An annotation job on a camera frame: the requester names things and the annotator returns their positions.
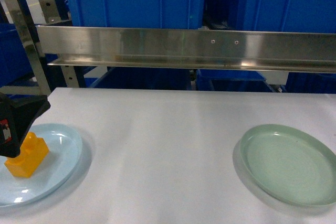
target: stainless steel shelf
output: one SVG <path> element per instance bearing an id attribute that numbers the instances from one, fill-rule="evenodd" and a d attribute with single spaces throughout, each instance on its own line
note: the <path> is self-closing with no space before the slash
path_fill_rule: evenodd
<path id="1" fill-rule="evenodd" d="M 38 26 L 51 65 L 336 72 L 336 34 Z"/>

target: plastic plate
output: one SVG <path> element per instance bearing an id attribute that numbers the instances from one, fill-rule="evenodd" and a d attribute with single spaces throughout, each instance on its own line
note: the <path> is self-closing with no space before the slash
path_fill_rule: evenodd
<path id="1" fill-rule="evenodd" d="M 0 207 L 26 204 L 52 193 L 74 171 L 82 140 L 74 129 L 61 124 L 42 124 L 29 131 L 43 137 L 50 152 L 30 178 L 13 177 L 0 157 Z"/>
<path id="2" fill-rule="evenodd" d="M 243 136 L 240 154 L 257 185 L 271 196 L 299 206 L 336 202 L 336 156 L 307 133 L 257 126 Z"/>

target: light green plate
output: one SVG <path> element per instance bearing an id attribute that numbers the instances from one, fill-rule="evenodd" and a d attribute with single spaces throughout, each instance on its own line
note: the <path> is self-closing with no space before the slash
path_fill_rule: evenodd
<path id="1" fill-rule="evenodd" d="M 240 153 L 255 182 L 273 197 L 299 206 L 336 202 L 336 156 L 316 138 L 287 126 L 261 125 L 245 133 Z"/>

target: label sticker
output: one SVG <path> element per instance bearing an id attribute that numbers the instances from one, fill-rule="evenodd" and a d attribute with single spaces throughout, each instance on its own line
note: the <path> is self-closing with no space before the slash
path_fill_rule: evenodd
<path id="1" fill-rule="evenodd" d="M 1 125 L 2 131 L 4 132 L 5 143 L 7 143 L 8 141 L 12 140 L 12 134 L 11 134 L 11 130 L 8 125 L 8 120 L 7 119 L 1 120 L 0 125 Z"/>

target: plate rim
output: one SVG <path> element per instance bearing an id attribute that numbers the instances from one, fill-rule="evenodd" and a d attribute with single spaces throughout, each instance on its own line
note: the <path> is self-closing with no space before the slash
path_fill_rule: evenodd
<path id="1" fill-rule="evenodd" d="M 81 135 L 79 134 L 79 132 L 77 130 L 75 130 L 73 127 L 69 127 L 65 124 L 60 124 L 60 123 L 44 123 L 44 124 L 36 124 L 36 125 L 33 125 L 29 131 L 36 131 L 36 129 L 39 129 L 39 130 L 42 130 L 43 128 L 45 127 L 50 127 L 51 128 L 51 131 L 53 128 L 55 127 L 62 127 L 62 128 L 66 128 L 68 131 L 71 131 L 72 133 L 74 133 L 77 138 L 75 138 L 74 142 L 75 144 L 77 145 L 77 152 L 78 152 L 78 155 L 77 155 L 77 158 L 76 158 L 76 161 L 75 161 L 75 164 L 73 166 L 73 168 L 68 172 L 68 174 L 62 178 L 60 181 L 58 181 L 54 186 L 52 186 L 51 188 L 47 189 L 45 192 L 29 199 L 29 200 L 26 200 L 26 201 L 21 201 L 21 202 L 13 202 L 13 203 L 10 203 L 10 204 L 3 204 L 3 205 L 0 205 L 0 209 L 3 209 L 3 208 L 9 208 L 9 207 L 16 207 L 16 206 L 22 206 L 22 205 L 26 205 L 26 204 L 30 204 L 32 202 L 35 202 L 35 201 L 38 201 L 46 196 L 48 196 L 49 194 L 53 193 L 54 191 L 56 191 L 61 185 L 63 185 L 69 178 L 70 176 L 73 174 L 74 170 L 76 169 L 76 167 L 78 166 L 78 163 L 79 163 L 79 160 L 81 158 L 81 155 L 82 155 L 82 147 L 83 147 L 83 143 L 82 143 L 82 138 L 81 138 Z"/>
<path id="2" fill-rule="evenodd" d="M 336 161 L 336 154 L 330 150 L 325 144 L 323 144 L 321 141 L 319 141 L 317 138 L 313 137 L 312 135 L 309 135 L 308 133 L 301 131 L 299 129 L 296 129 L 294 127 L 290 127 L 290 126 L 286 126 L 286 125 L 281 125 L 281 124 L 261 124 L 255 127 L 250 128 L 249 130 L 247 130 L 244 135 L 241 137 L 240 141 L 239 141 L 239 154 L 240 154 L 240 158 L 243 162 L 243 165 L 245 167 L 245 169 L 248 171 L 249 175 L 251 176 L 251 178 L 256 182 L 257 186 L 259 186 L 263 191 L 265 191 L 266 193 L 268 193 L 270 196 L 285 202 L 285 203 L 289 203 L 292 205 L 296 205 L 296 206 L 301 206 L 301 207 L 326 207 L 326 206 L 331 206 L 333 204 L 336 203 L 336 197 L 333 200 L 333 202 L 327 203 L 327 204 L 305 204 L 299 201 L 295 201 L 295 200 L 289 200 L 285 197 L 282 197 L 281 195 L 274 193 L 271 189 L 267 188 L 267 186 L 263 185 L 262 182 L 260 182 L 256 176 L 253 174 L 253 172 L 249 169 L 248 164 L 246 164 L 245 159 L 244 159 L 244 153 L 243 153 L 243 149 L 244 149 L 244 143 L 247 143 L 251 138 L 248 138 L 248 134 L 251 133 L 251 131 L 260 128 L 260 127 L 278 127 L 281 128 L 281 130 L 278 131 L 282 131 L 283 129 L 290 129 L 291 131 L 294 131 L 296 133 L 299 133 L 301 135 L 304 135 L 308 138 L 310 138 L 311 141 L 316 142 L 320 147 L 323 148 L 324 151 L 329 152 L 329 154 L 331 154 L 332 158 Z"/>

